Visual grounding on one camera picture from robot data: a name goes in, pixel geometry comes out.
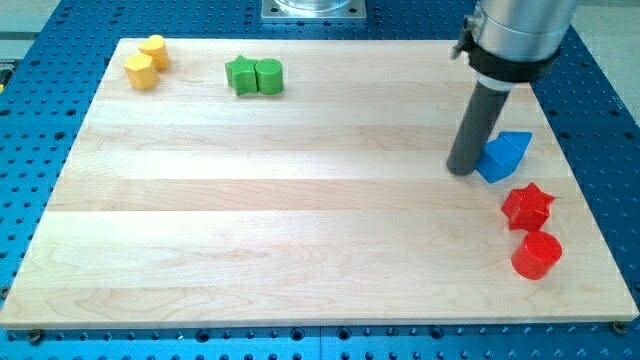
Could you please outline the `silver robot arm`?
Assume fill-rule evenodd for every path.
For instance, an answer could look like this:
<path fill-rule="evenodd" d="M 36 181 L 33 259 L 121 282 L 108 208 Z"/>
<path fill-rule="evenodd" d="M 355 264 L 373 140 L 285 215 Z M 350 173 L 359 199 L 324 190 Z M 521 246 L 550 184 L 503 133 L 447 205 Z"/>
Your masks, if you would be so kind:
<path fill-rule="evenodd" d="M 450 58 L 466 53 L 486 88 L 507 92 L 546 76 L 560 54 L 577 0 L 479 0 Z"/>

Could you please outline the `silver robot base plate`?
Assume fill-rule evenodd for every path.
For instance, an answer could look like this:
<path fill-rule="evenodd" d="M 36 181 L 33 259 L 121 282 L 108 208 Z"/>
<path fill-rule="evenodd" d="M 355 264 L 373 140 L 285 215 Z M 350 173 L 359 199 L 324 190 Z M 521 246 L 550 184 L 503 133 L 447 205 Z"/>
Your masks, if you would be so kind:
<path fill-rule="evenodd" d="M 263 20 L 364 19 L 365 0 L 262 0 Z"/>

